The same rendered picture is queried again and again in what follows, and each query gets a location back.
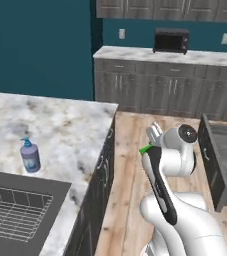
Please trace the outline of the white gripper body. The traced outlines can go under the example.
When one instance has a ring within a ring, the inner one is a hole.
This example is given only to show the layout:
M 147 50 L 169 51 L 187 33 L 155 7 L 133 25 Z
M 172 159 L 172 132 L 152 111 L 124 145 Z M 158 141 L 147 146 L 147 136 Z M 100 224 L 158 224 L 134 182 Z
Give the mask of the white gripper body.
M 146 128 L 149 143 L 153 146 L 162 146 L 163 131 L 157 122 L 153 122 Z

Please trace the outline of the dark grey sink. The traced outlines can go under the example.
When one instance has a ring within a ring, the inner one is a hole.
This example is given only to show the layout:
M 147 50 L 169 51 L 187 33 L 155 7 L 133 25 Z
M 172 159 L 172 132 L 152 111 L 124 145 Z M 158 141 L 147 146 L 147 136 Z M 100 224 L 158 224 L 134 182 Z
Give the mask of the dark grey sink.
M 35 236 L 29 242 L 0 237 L 0 256 L 42 256 L 42 248 L 55 223 L 70 184 L 67 182 L 0 172 L 0 187 L 48 194 L 53 201 Z

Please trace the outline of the purple soap dispenser blue pump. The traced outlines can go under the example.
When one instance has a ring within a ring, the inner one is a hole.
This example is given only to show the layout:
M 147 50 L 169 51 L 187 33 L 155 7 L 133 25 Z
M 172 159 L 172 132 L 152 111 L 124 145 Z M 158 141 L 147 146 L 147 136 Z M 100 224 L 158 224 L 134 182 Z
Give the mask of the purple soap dispenser blue pump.
M 20 148 L 20 154 L 27 172 L 35 173 L 41 168 L 38 146 L 27 137 L 22 138 L 24 142 Z

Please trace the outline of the grey base cupboards run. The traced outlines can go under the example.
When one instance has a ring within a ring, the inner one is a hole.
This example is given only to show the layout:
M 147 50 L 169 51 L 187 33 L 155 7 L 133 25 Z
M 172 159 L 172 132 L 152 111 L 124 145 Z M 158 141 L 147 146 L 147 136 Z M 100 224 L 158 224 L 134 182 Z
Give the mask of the grey base cupboards run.
M 94 78 L 121 111 L 227 122 L 227 66 L 96 58 Z

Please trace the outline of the open grey drawer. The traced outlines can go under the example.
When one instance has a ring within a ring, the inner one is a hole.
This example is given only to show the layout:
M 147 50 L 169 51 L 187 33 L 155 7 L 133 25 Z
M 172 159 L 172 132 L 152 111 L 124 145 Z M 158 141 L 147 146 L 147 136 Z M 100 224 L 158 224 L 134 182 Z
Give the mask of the open grey drawer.
M 198 128 L 198 142 L 211 198 L 216 212 L 227 206 L 227 125 L 212 124 L 203 114 Z M 203 149 L 210 158 L 207 161 Z

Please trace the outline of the dark island cupboards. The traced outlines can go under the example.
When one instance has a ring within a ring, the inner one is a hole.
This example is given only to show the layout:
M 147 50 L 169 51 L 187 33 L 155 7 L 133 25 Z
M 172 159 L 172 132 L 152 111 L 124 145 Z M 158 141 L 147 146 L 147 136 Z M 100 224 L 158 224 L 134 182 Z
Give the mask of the dark island cupboards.
M 116 111 L 110 115 L 99 148 L 85 148 L 78 159 L 78 167 L 83 167 L 86 171 L 83 175 L 88 180 L 63 256 L 95 255 L 114 180 L 115 116 Z M 114 129 L 113 135 L 107 139 L 110 128 Z M 97 168 L 101 155 L 109 159 L 109 174 L 103 168 Z

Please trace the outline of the black toaster oven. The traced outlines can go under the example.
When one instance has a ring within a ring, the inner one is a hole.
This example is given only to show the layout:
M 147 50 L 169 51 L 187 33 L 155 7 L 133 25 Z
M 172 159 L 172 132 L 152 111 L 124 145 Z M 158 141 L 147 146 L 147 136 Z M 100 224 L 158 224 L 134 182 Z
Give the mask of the black toaster oven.
M 153 52 L 186 54 L 189 44 L 187 29 L 157 28 L 154 34 Z

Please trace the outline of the grey wall cupboards run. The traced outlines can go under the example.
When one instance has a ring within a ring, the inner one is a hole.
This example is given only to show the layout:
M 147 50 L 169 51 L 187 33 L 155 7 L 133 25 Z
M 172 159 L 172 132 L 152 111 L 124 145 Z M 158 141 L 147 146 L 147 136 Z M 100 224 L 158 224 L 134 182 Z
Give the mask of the grey wall cupboards run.
M 98 18 L 226 22 L 227 0 L 96 0 Z

